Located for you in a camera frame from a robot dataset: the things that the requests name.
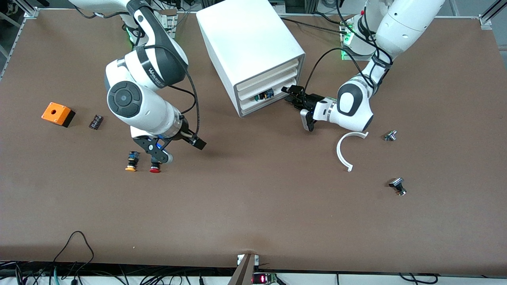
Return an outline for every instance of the orange push button enclosure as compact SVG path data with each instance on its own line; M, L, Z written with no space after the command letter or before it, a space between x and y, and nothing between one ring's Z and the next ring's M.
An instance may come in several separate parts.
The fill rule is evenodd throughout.
M69 107L51 102L41 118L53 124L68 127L75 114L76 112L72 111Z

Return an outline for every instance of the black cable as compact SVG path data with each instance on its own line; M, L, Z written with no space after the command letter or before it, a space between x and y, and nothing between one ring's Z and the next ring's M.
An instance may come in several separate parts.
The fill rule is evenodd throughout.
M377 57L380 56L380 52L379 52L379 47L377 45L377 41L376 39L373 37L371 31L370 31L370 27L368 26L368 18L366 17L366 6L364 7L364 18L365 18L365 25L366 25L366 30L368 30L368 40L371 38L372 41L373 41L373 45L375 46L375 51L377 52ZM370 80L370 83L373 85L373 94L375 94L375 92L377 91L378 89L378 84L375 83L375 81L373 81L372 79L372 72L373 72L373 69L377 66L376 63L373 63L373 67L370 69L370 74L368 75L368 79Z
M86 262L85 264L81 265L77 270L76 272L74 273L74 279L76 278L79 270L81 270L84 266L86 266L87 264L89 264L90 262L92 262L93 258L95 257L95 253L93 252L93 249L92 247L90 246L90 244L88 243L88 240L86 239L86 236L85 234L82 232L82 231L75 231L73 232L72 234L70 234L70 237L68 237L68 240L67 240L67 243L63 246L62 250L60 250L60 252L55 256L55 258L53 259L53 264L56 262L56 259L60 256L60 254L67 248L67 245L68 243L70 242L70 240L72 239L72 237L74 236L74 234L76 233L79 233L83 236L83 239L85 240L85 244L86 246L88 247L88 249L90 250L90 252L92 253L92 257L90 258L90 260L88 262Z
M199 133L199 127L201 124L201 122L200 122L201 119L200 119L200 114L199 114L199 99L197 97L197 90L195 90L194 82L192 81L192 77L190 76L190 73L186 69L185 64L182 62L181 58L178 55L176 55L173 51L171 51L167 47L164 47L161 45L151 45L151 46L145 46L144 48L145 49L153 49L153 48L164 49L164 50L168 51L174 57L174 59L176 59L176 61L178 61L178 63L182 66L183 70L185 71L185 74L187 75L187 78L190 81L190 85L192 86L192 91L194 92L195 109L196 109L196 113L197 113L197 126L195 128L195 134L197 135Z
M43 269L39 272L39 274L38 274L37 278L35 278L35 280L33 281L33 284L32 284L32 285L35 285L35 284L37 284L37 285L38 285L38 284L39 284L39 281L38 281L38 280L39 280L39 277L41 277L41 276L42 276L42 274L44 274L44 270L45 270L46 268L47 268L47 266L46 266L46 267L44 267L44 268L43 268Z
M349 27L349 25L347 25L347 22L345 21L345 19L342 16L342 13L340 12L340 4L338 3L338 0L335 0L335 6L336 6L336 10L338 12L338 16L340 17L340 20L343 22L343 24L345 25L345 27L347 27L351 33L353 33L356 37L360 38L363 42L367 43L368 45L370 45L372 47L375 47L372 43L370 43L370 41L367 41L367 40L361 38L351 27ZM392 58L391 58L391 56L386 51L384 51L383 49L381 49L381 48L378 48L378 49L381 52L383 52L389 58L389 61L390 61L389 64L392 64Z
M127 278L127 275L125 275L125 272L123 271L123 268L120 264L118 264L118 267L120 268L120 270L122 271L122 274L123 274L123 278L125 278L125 282L127 282L127 285L130 285L129 282L128 282L128 278Z
M190 94L194 98L194 103L192 104L192 106L190 108L186 109L185 111L183 111L182 115L185 114L185 113L187 113L188 111L190 111L190 110L192 110L194 108L196 101L195 101L195 95L192 92L190 92L188 90L185 90L183 88L180 88L180 87L173 86L173 85L169 85L168 87L171 87L171 88L176 89L176 90L181 91L181 92L188 93L188 94Z
M76 5L74 5L74 8L76 9L76 11L79 12L79 14L81 14L81 16L83 16L87 19L93 19L93 18L97 17L97 15L95 15L95 14L93 14L92 16L86 16L85 14L83 14L83 12L81 12L81 10Z
M321 13L319 11L315 11L313 12L312 14L317 14L317 15L320 15L322 16L324 19L326 19L328 22L331 22L333 24L337 24L337 25L340 25L341 22L337 22L337 21L334 21L334 20L331 20L328 16L326 16L324 13Z
M155 280L155 279L156 279L158 276L160 276L160 275L156 275L156 276L154 276L154 277L152 277L152 278L148 279L146 282L145 282L144 280L145 280L146 278L148 278L148 277L152 276L154 273L156 273L156 272L160 272L160 271L163 271L163 270L165 270L165 269L167 269L167 268L163 267L163 268L157 269L157 270L155 270L155 271L153 271L153 272L150 272L149 274L147 274L147 275L146 275L146 276L145 276L145 277L141 280L140 285L147 285L147 284L151 284L151 282L153 282L153 280Z
M141 28L141 26L139 26L138 28L134 29L137 31L137 38L135 39L135 44L134 44L134 47L137 47L137 45L139 45L139 40L144 37L144 30Z
M368 26L368 18L366 17L366 6L365 6L365 9L364 9L364 12L365 12L365 24L366 24L366 29L368 30L368 34L371 36L372 40L373 40L373 44L375 45L375 49L377 50L377 57L380 56L380 48L378 47L377 45L377 39L373 37L373 35L370 33L370 27ZM390 64L392 64L392 58L390 55L388 55L385 51L383 51L387 57L389 58L389 61L390 61ZM389 72L389 70L391 70L390 68L387 69L387 71L382 75L382 77L380 78L379 82L378 83L375 83L373 80L372 80L372 71L373 71L373 68L370 70L370 81L372 83L374 83L375 85L375 88L378 89L379 86L382 84L382 82L384 81L384 78L385 76L387 75L387 73Z
M127 12L116 12L116 13L112 13L110 15L103 15L103 16L99 16L99 17L104 18L104 19L109 19L109 18L113 18L114 16L118 16L118 15L130 15L130 14Z
M74 269L74 266L76 266L77 263L78 263L77 261L74 261L74 263L72 263L72 267L68 270L67 275L61 276L60 279L65 280L70 275L70 273Z
M79 273L78 273L78 280L79 280L79 284L83 285L83 282L81 281L81 276L79 275Z
M413 282L413 283L415 283L415 285L418 285L419 283L421 283L421 284L428 284L428 285L432 285L432 284L435 284L435 283L437 283L437 282L439 281L439 277L438 277L438 276L436 276L436 275L434 275L435 280L434 280L434 281L432 281L432 282L426 282L426 281L417 280L417 279L415 278L415 276L414 276L412 273L409 273L409 275L412 277L412 279L408 279L408 278L404 277L404 276L403 276L403 274L401 274L401 273L398 273L398 275L399 275L401 278L403 278L403 280L408 281L408 282Z
M87 15L85 15L85 14L81 11L81 9L79 9L79 7L78 7L78 6L74 5L74 8L76 9L76 11L78 11L78 12L79 12L79 14L81 14L81 16L83 16L83 17L85 17L85 18L87 18L87 19L93 19L93 18L97 17L97 15L98 15L100 18L104 18L104 19L109 19L109 18L112 18L112 17L114 17L114 16L118 16L118 15L130 15L130 14L129 14L129 13L127 13L127 12L116 12L116 13L112 13L112 14L110 14L110 15L104 15L104 14L101 14L101 13L93 13L93 15L92 15L92 16L87 16Z
M184 274L185 274L185 278L187 279L188 284L190 285L190 280L189 280L189 277L187 276L187 273L184 272Z
M18 285L23 285L23 282L22 282L22 279L20 277L20 273L18 272L18 270L21 271L21 269L19 269L18 263L16 262L16 268L14 268L14 274L16 275L16 282L18 283Z
M285 21L293 22L293 23L296 23L296 24L301 24L301 25L309 26L309 27L312 27L312 28L317 28L317 29L321 29L321 30L327 30L327 31L337 32L337 33L341 33L341 34L347 34L347 32L345 32L345 31L339 31L339 30L333 30L333 29L329 29L329 28L324 28L324 27L320 27L320 26L316 26L316 25L312 25L312 24L296 21L296 20L289 19L289 18L281 18L281 19L285 20Z
M183 278L182 278L181 276L179 276L179 275L178 275L178 277L179 277L179 285L182 285L182 283L183 283ZM173 276L173 277L171 277L171 280L169 281L169 285L171 285L171 283L172 283L172 279L173 279L173 278L174 278L174 276Z
M204 279L202 279L201 270L199 270L199 285L204 285Z
M278 283L278 285L287 285L285 282L283 282L282 279L278 278L278 276L276 277L276 282Z
M363 74L363 71L361 70L361 68L359 67L359 65L358 65L358 64L357 64L357 62L355 61L355 59L352 57L352 55L351 55L348 51L346 51L346 50L344 50L344 49L342 49L342 48L332 48L332 49L330 49L330 50L326 51L326 52L325 52L325 53L324 53L324 54L323 54L323 55L322 55L322 56L318 59L318 61L315 63L315 65L313 66L312 72L310 72L310 76L308 76L308 80L306 81L306 84L305 84L305 90L306 90L306 88L308 87L308 83L310 82L310 79L312 78L313 72L315 71L315 68L317 67L318 63L319 63L319 62L320 62L320 61L321 61L321 60L322 60L322 59L323 59L323 58L324 58L324 57L325 57L328 53L330 53L330 52L332 52L332 51L335 51L335 50L341 50L341 51L344 51L344 52L345 52L345 53L346 53L346 54L350 57L350 59L352 60L352 62L354 63L355 67L357 68L357 70L359 71L359 73L361 74L361 76L364 78L364 80L366 81L366 83L367 83L368 85L370 85L369 81L366 79L365 75Z
M106 271L101 271L101 270L91 270L91 271L88 271L88 272L91 272L91 273L93 273L93 274L95 274L95 275L98 275L98 276L104 276L104 277L114 277L116 280L118 280L119 282L121 282L123 285L129 285L129 284L128 284L128 280L127 280L127 276L125 276L124 274L123 274L123 276L125 276L125 280L126 280L126 282L120 279L120 277L119 277L119 276L121 276L121 275L117 275L117 276L115 276L115 275L112 275L111 273L106 272Z

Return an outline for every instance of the white storage box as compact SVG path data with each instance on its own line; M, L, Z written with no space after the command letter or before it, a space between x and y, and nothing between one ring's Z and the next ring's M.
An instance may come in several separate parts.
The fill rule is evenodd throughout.
M268 0L225 0L197 12L224 87L240 117L274 103L299 80L305 52Z

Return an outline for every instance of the wire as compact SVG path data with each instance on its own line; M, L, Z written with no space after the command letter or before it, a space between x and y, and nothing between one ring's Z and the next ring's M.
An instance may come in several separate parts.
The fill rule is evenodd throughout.
M179 133L182 134L182 136L186 136L186 137L192 138L191 134L187 134L185 132L179 132Z
M340 12L340 5L338 4L338 0L335 0L335 6L336 6L336 11L338 12L338 16L340 17L340 20L345 24L345 27L347 27L347 29L349 29L349 31L351 33L353 33L356 37L360 38L363 42L367 43L368 45L370 45L374 48L378 48L379 51L383 52L387 56L387 58L389 58L389 61L390 61L389 64L392 64L392 58L386 51L384 51L383 49L381 49L379 47L375 47L375 45L370 43L370 41L367 41L367 40L363 39L362 37L360 37L351 27L349 27L349 25L347 25L347 22L345 21L345 19L343 19L342 13Z
M109 18L113 18L114 16L118 16L118 15L130 15L130 14L127 12L116 12L116 13L112 13L110 15L104 15L101 13L96 13L96 15L99 16L100 18L109 19Z
M54 276L53 278L55 278L55 284L56 285L60 285L60 282L58 281L58 275L56 274L56 267L53 268L53 273L54 273Z
M183 15L182 19L181 20L178 20L178 23L176 23L176 25L174 25L174 27L172 27L170 30L174 30L176 29L176 27L178 27L178 25L183 22L183 20L185 20L185 18L188 16L188 14L190 13L190 11L193 9L194 7L190 6L190 8L188 9L188 11L186 11L183 7L182 7L182 10L185 11L185 14Z
M413 283L415 283L415 285L418 285L419 283L432 285L432 284L435 284L435 283L437 283L439 281L439 277L436 276L436 275L434 275L435 276L435 281L432 281L432 282L426 282L426 281L417 280L412 273L409 273L409 275L410 275L410 277L412 277L412 279L408 279L408 278L404 277L403 274L401 274L401 273L398 273L398 275L400 275L400 277L403 278L403 280L408 281L408 282L413 282Z
M123 277L125 278L125 282L127 282L127 285L130 285L129 282L128 282L128 278L127 278L127 275L125 275L125 272L123 271L123 268L120 264L118 264L118 267L120 268L120 270L122 271L122 274L123 274Z
M339 31L339 30L333 30L333 29L324 28L324 27L320 27L320 26L315 26L315 25L312 25L312 24L303 23L303 22L296 21L296 20L289 19L289 18L281 18L281 19L285 20L285 21L293 22L293 23L296 23L296 24L301 24L301 25L309 26L309 27L312 27L312 28L317 28L317 29L321 29L321 30L327 30L327 31L337 32L337 33L341 33L341 34L347 34L347 32L345 32L345 31Z
M93 19L93 18L95 18L95 17L97 17L97 16L98 16L98 17L100 17L100 18L109 19L109 18L112 18L112 17L114 17L114 16L118 16L118 15L130 15L130 14L129 14L129 13L127 13L127 12L116 12L116 13L112 13L112 14L110 14L110 15L104 15L104 14L102 14L102 13L93 13L93 15L92 15L92 16L87 16L87 15L85 15L85 14L81 11L81 9L79 9L79 7L78 7L78 6L74 5L74 8L76 9L76 11L78 11L78 12L79 12L79 14L81 14L81 16L83 16L83 17L85 17L85 18L87 18L87 19Z
M83 12L81 12L81 10L76 5L74 5L74 8L76 9L76 11L79 12L79 14L81 14L81 16L83 16L87 19L93 19L93 18L97 17L97 15L95 15L95 14L93 14L92 16L87 16L87 15L83 14Z
M72 237L74 236L74 234L76 233L79 233L83 236L83 239L85 240L85 244L86 246L88 247L88 249L90 250L90 252L92 253L92 257L90 258L90 260L88 262L86 262L85 264L81 265L77 270L76 272L74 273L74 279L76 278L79 270L81 270L84 266L86 266L87 264L89 264L90 262L92 262L93 258L95 257L95 253L93 252L93 249L92 247L90 246L90 244L88 243L88 240L86 239L86 236L85 234L82 232L82 231L75 231L73 232L72 234L70 234L70 237L68 237L68 240L67 240L67 243L63 246L63 248L60 250L60 252L55 256L55 258L53 259L53 264L56 262L56 259L60 256L60 254L67 248L67 245L68 243L70 242L70 240L72 239Z
M328 21L328 22L330 22L330 23L337 24L337 25L340 25L340 24L341 24L341 22L333 21L333 20L331 20L328 16L326 16L324 13L321 13L321 12L319 12L319 11L315 11L315 12L313 12L312 14L317 14L317 15L320 15L320 16L322 16L322 18L324 18L325 20L327 20L327 21Z
M368 26L368 18L366 17L366 6L364 7L363 9L364 11L364 17L365 17L365 24L366 24L366 30L368 30L368 39L372 39L373 41L373 45L375 46L375 50L377 51L377 57L380 56L380 52L379 52L379 47L377 45L377 40L373 37L372 33L370 32L370 27ZM372 79L372 72L373 72L373 69L377 66L377 64L375 62L373 62L373 67L370 69L370 74L368 75L368 79L370 80L370 83L373 84L373 94L375 94L375 92L377 91L378 89L378 85L377 83L375 83L375 81L373 81Z
M95 275L98 275L98 276L114 277L116 280L118 280L119 282L121 282L123 285L129 285L129 284L128 284L128 279L127 279L127 276L126 276L124 273L123 273L123 276L125 277L125 281L123 281L123 280L121 280L121 279L119 278L119 276L121 276L121 275L114 276L114 275L112 275L111 273L106 272L106 271L93 270L93 271L90 271L90 272L91 272L91 273L93 273L93 274L95 274Z
M159 49L163 49L165 51L168 51L174 57L174 59L182 66L183 70L185 71L185 74L187 75L187 78L189 79L190 85L192 86L192 91L194 92L195 109L196 109L196 113L197 113L197 126L195 128L195 134L197 135L199 133L199 127L201 124L201 122L200 122L201 119L200 119L200 114L199 114L199 99L197 97L197 90L195 89L194 81L192 81L192 77L190 76L190 73L187 70L187 68L185 67L185 64L183 63L182 59L179 56L177 56L173 51L171 51L167 47L164 47L161 45L145 46L144 48L145 49L159 48Z
M188 284L190 285L190 280L189 280L189 277L187 276L187 273L185 272L184 274L185 274L185 278L187 279Z
M357 68L357 70L359 71L359 73L361 74L361 76L364 78L364 80L366 81L366 83L367 83L370 87L372 87L372 88L373 88L373 86L371 86L371 85L370 85L369 81L366 79L365 75L363 74L363 71L361 70L361 68L360 68L360 67L359 67L359 65L357 64L357 61L355 61L355 59L352 57L352 55L351 55L348 51L346 51L346 50L344 50L344 49L342 49L342 48L332 48L332 49L330 49L330 50L326 51L326 52L325 52L325 53L324 53L324 54L323 54L323 55L322 55L322 56L318 59L318 61L315 63L315 65L313 66L312 72L310 72L310 76L308 76L308 80L306 81L306 84L305 84L305 90L306 90L306 88L308 87L308 83L310 82L310 79L312 78L313 72L315 71L315 68L317 67L318 63L319 63L319 62L320 62L320 61L321 61L321 60L322 60L322 59L323 59L323 58L324 58L324 57L325 57L328 53L330 53L330 52L332 52L332 51L335 51L335 50L341 50L341 51L344 51L344 52L345 52L345 53L346 53L346 54L350 57L350 59L352 60L352 62L354 63L355 67Z
M171 87L173 89L179 90L181 92L188 93L188 94L190 94L194 98L194 103L192 104L192 106L190 108L186 109L185 111L183 111L182 115L185 114L185 113L187 113L188 111L190 111L190 110L192 110L194 108L196 100L195 100L195 95L192 92L190 92L188 90L185 90L183 88L180 88L180 87L173 86L173 85L169 85L168 87Z
M368 31L370 31L370 27L368 26L368 18L366 17L366 6L365 6L365 9L364 9L364 12L365 12L365 24L366 24L366 29L367 29ZM377 39L376 39L376 38L374 38L374 37L373 37L373 35L372 35L370 32L368 32L368 33L370 34L370 36L371 36L371 38L372 38L372 40L373 40L373 44L375 45L375 49L377 50L377 57L379 57L379 56L380 56L380 53L379 53L380 48L379 48L379 47L378 47L378 45L377 45ZM385 53L385 54L386 54L386 55L387 55L387 57L389 58L390 64L392 64L392 58L391 58L391 56L390 56L390 55L388 55L387 53ZM382 82L384 81L385 76L386 76L386 75L387 75L387 73L389 73L389 71L390 71L390 68L388 68L388 69L387 69L387 71L386 71L386 72L382 75L382 77L380 78L379 82L378 82L378 83L375 83L375 82L372 80L372 72L373 72L373 68L374 68L375 66L377 66L378 64L376 64L376 63L374 63L374 64L375 64L375 65L374 65L374 66L372 67L372 69L370 70L370 81L371 81L372 83L374 83L374 84L375 84L375 88L374 88L374 90L373 90L373 94L375 94L375 92L376 92L376 90L375 90L375 89L378 89L378 87L379 87L379 86L382 84Z

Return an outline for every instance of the white robotic arm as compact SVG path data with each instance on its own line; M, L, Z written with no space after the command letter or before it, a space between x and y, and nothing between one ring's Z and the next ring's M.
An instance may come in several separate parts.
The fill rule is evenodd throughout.
M106 66L107 104L116 117L130 125L131 136L161 163L172 161L165 147L183 139L198 149L206 143L197 136L181 112L155 91L182 81L188 59L167 34L145 0L71 0L95 12L128 11L126 25L140 27L148 41Z
M284 89L289 93L286 100L301 110L305 129L313 130L316 121L328 121L352 131L366 130L373 119L369 100L392 61L422 35L443 3L444 0L369 0L365 12L353 18L352 29L356 33L349 48L357 54L373 55L361 73L339 88L337 99L308 95L298 86Z

